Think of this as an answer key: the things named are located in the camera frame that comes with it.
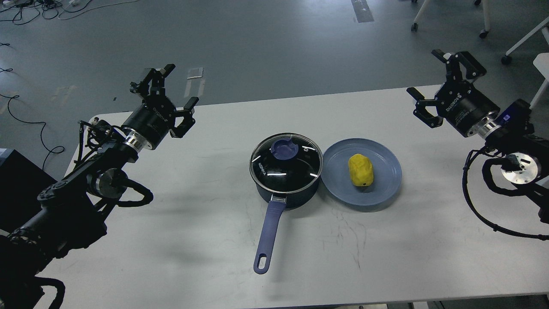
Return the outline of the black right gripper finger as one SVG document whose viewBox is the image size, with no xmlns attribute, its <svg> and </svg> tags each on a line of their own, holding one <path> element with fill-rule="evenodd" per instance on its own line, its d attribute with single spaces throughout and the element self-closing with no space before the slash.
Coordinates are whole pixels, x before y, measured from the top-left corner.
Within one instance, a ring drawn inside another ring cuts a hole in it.
<svg viewBox="0 0 549 309">
<path fill-rule="evenodd" d="M 441 61 L 446 68 L 446 80 L 442 88 L 469 87 L 474 88 L 474 82 L 483 77 L 487 70 L 468 51 L 445 53 L 440 49 L 433 49 L 431 54 Z"/>
<path fill-rule="evenodd" d="M 444 118 L 440 115 L 433 115 L 427 111 L 427 107 L 440 108 L 443 105 L 441 100 L 425 99 L 423 94 L 415 87 L 406 88 L 406 92 L 415 100 L 413 114 L 431 128 L 440 127 Z"/>
</svg>

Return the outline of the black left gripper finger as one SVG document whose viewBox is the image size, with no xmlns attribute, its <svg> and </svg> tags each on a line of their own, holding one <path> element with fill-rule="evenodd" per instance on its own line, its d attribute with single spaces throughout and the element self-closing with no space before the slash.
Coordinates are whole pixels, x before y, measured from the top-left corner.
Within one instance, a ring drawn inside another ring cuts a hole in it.
<svg viewBox="0 0 549 309">
<path fill-rule="evenodd" d="M 173 106 L 166 96 L 165 79 L 175 70 L 175 64 L 167 64 L 160 69 L 146 68 L 139 82 L 130 82 L 130 92 L 141 98 L 141 105 L 168 104 Z"/>
<path fill-rule="evenodd" d="M 186 105 L 181 109 L 180 111 L 174 111 L 172 113 L 173 116 L 173 124 L 170 127 L 170 136 L 173 138 L 182 138 L 190 129 L 192 126 L 196 123 L 196 120 L 193 117 L 194 114 L 194 107 L 198 103 L 199 98 L 198 97 L 191 97 Z M 176 125 L 176 119 L 182 118 L 182 121 L 179 123 L 179 125 Z"/>
</svg>

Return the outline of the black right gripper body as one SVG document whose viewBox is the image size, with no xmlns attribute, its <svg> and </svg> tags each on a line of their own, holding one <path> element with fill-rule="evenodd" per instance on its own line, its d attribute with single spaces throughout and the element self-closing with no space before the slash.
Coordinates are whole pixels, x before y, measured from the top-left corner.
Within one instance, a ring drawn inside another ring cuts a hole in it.
<svg viewBox="0 0 549 309">
<path fill-rule="evenodd" d="M 441 102 L 437 107 L 438 115 L 463 137 L 476 134 L 475 126 L 479 121 L 500 111 L 500 107 L 470 82 L 445 82 L 435 94 L 435 99 Z"/>
</svg>

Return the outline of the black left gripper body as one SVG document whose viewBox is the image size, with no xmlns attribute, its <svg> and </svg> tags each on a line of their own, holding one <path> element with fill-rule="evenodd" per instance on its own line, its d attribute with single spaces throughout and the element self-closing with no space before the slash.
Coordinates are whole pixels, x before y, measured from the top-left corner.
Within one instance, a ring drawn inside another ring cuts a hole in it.
<svg viewBox="0 0 549 309">
<path fill-rule="evenodd" d="M 143 100 L 121 127 L 127 134 L 135 131 L 144 137 L 147 147 L 154 150 L 174 128 L 175 113 L 176 107 L 168 98 L 149 98 Z"/>
</svg>

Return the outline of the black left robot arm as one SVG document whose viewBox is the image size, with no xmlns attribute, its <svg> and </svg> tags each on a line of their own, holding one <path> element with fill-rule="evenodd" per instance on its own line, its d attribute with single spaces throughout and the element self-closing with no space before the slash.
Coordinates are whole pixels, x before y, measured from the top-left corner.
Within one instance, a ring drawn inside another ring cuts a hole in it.
<svg viewBox="0 0 549 309">
<path fill-rule="evenodd" d="M 52 286 L 50 308 L 61 307 L 65 285 L 39 273 L 71 250 L 88 248 L 107 233 L 105 221 L 116 207 L 140 207 L 152 192 L 123 171 L 143 149 L 156 149 L 170 135 L 183 137 L 195 124 L 197 97 L 178 110 L 166 95 L 165 80 L 175 69 L 146 69 L 130 91 L 142 103 L 121 126 L 80 122 L 74 169 L 58 182 L 20 156 L 1 150 L 1 307 L 33 309 Z"/>
</svg>

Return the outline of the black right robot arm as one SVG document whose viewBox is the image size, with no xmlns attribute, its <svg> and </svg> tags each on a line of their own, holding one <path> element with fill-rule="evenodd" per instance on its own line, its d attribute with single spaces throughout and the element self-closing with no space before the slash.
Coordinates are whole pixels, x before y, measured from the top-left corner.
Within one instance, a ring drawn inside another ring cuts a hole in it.
<svg viewBox="0 0 549 309">
<path fill-rule="evenodd" d="M 477 135 L 484 140 L 484 146 L 472 149 L 465 159 L 462 191 L 467 205 L 494 232 L 547 241 L 547 235 L 520 233 L 489 221 L 474 207 L 468 191 L 470 167 L 478 156 L 486 156 L 482 176 L 488 189 L 498 195 L 529 198 L 539 208 L 540 221 L 548 223 L 548 189 L 539 184 L 548 176 L 548 141 L 534 134 L 530 104 L 518 99 L 502 111 L 477 90 L 475 80 L 487 71 L 468 51 L 434 49 L 431 54 L 445 65 L 445 82 L 432 99 L 414 87 L 407 88 L 407 93 L 414 99 L 414 116 L 428 127 L 447 122 L 465 138 Z"/>
</svg>

